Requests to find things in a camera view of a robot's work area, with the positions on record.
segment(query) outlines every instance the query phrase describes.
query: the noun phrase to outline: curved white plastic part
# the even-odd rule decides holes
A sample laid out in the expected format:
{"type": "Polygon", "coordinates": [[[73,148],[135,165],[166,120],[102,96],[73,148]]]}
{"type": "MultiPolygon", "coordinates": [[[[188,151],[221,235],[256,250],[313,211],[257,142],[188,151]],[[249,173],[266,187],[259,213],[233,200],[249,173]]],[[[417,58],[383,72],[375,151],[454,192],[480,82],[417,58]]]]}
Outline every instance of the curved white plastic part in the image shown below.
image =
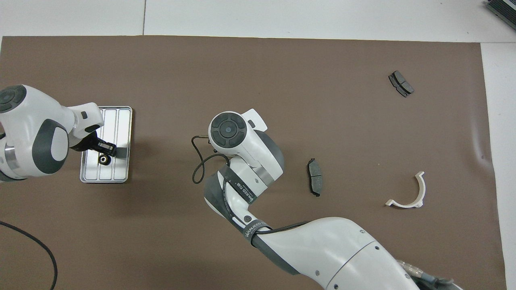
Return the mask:
{"type": "Polygon", "coordinates": [[[411,202],[411,203],[409,203],[407,205],[403,205],[403,204],[397,203],[393,199],[389,199],[389,201],[386,202],[385,204],[386,205],[396,205],[397,207],[402,207],[402,208],[411,208],[411,207],[421,207],[421,206],[423,206],[423,198],[425,197],[425,193],[426,193],[426,185],[425,185],[425,180],[423,179],[423,174],[425,174],[425,172],[424,171],[420,171],[420,172],[418,172],[415,175],[415,177],[417,179],[417,182],[419,183],[419,186],[420,186],[420,191],[419,191],[419,194],[417,195],[416,200],[414,200],[413,202],[411,202]]]}

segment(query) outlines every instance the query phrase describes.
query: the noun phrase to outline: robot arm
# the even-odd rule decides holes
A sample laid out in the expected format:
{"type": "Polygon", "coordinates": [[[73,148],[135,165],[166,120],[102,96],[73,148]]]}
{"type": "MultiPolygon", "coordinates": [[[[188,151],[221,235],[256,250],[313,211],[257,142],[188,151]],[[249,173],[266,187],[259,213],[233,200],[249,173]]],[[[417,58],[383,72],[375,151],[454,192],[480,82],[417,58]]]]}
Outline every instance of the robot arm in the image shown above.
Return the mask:
{"type": "Polygon", "coordinates": [[[83,151],[101,143],[115,153],[114,144],[96,137],[95,130],[104,124],[96,104],[63,107],[27,85],[0,91],[0,123],[5,130],[0,136],[0,182],[53,174],[63,166],[68,148],[83,151]]]}
{"type": "Polygon", "coordinates": [[[396,260],[348,219],[329,217],[272,230],[249,212],[249,205],[284,170],[281,151],[259,128],[267,129],[253,109],[226,111],[211,121],[213,147],[235,156],[206,180],[208,205],[276,265],[304,274],[324,289],[418,289],[396,260]]]}

